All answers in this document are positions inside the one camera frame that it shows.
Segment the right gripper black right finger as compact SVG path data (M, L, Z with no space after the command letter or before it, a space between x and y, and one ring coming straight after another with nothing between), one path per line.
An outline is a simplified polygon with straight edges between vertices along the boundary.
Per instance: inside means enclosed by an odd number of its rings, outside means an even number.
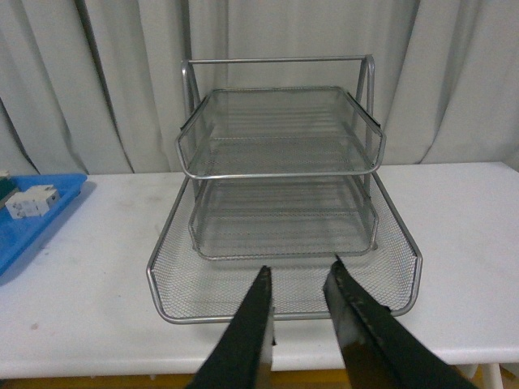
M352 388L475 387L408 332L339 257L323 291Z

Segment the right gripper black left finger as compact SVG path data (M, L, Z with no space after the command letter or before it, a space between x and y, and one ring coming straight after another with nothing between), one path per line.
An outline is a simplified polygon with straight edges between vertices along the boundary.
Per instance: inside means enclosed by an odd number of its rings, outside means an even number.
M271 268L260 268L191 388L270 388L273 330Z

